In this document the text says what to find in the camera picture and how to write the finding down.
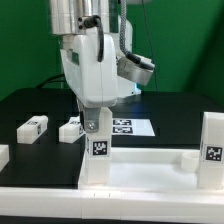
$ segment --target black table surface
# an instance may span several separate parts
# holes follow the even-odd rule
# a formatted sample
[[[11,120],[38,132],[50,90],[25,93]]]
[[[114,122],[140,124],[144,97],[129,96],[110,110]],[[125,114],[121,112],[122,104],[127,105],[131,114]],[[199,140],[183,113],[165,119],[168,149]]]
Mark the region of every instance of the black table surface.
[[[198,149],[203,112],[224,112],[223,107],[206,96],[167,92],[144,92],[140,101],[118,104],[110,109],[114,118],[151,120],[155,137],[112,137],[113,147],[129,148]],[[16,129],[38,115],[48,116],[47,132],[32,145],[17,144]],[[73,144],[58,141],[59,127],[72,116],[78,116],[78,108],[71,90],[20,89],[0,101],[0,144],[7,144],[10,149],[10,162],[0,173],[0,186],[76,189],[85,139],[82,137]],[[32,218],[0,217],[1,223],[20,223],[20,220],[21,223],[32,223]],[[63,219],[61,222],[60,219],[35,221],[80,222]]]

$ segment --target white platform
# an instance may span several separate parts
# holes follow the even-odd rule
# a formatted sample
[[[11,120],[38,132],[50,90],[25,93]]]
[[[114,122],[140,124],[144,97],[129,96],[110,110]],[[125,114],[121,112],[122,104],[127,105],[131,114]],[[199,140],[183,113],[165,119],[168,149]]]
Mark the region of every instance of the white platform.
[[[223,224],[224,191],[196,188],[180,168],[185,151],[113,148],[107,186],[0,188],[0,215]]]

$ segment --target printed marker sheet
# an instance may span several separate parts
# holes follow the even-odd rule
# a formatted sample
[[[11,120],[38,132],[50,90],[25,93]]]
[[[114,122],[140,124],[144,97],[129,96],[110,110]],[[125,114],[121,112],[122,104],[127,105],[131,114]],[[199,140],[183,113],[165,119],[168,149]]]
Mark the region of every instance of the printed marker sheet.
[[[150,120],[113,119],[113,135],[155,136]]]

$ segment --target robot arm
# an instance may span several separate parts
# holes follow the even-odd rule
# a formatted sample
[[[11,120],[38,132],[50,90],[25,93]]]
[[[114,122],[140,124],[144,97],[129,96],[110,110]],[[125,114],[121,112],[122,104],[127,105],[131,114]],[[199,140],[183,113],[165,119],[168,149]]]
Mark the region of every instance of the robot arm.
[[[121,42],[123,56],[117,65],[115,44],[109,34],[110,8],[116,7],[110,4],[117,4],[117,0],[50,0],[53,33],[63,36],[65,77],[84,118],[87,184],[105,183],[109,176],[112,113],[107,107],[117,102],[117,76],[146,84],[154,68],[147,59],[127,51],[125,41]],[[123,9],[126,0],[121,4]],[[124,40],[125,27],[122,29]]]

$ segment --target green background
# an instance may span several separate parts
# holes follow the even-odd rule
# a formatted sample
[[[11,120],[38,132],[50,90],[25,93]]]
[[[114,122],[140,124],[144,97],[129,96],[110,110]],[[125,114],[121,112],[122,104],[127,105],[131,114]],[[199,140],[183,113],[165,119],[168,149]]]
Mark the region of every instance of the green background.
[[[159,91],[198,92],[224,105],[224,1],[153,0],[146,5]],[[60,74],[46,0],[0,2],[0,99]],[[133,51],[152,56],[142,6],[129,6]],[[146,91],[155,91],[152,78]]]

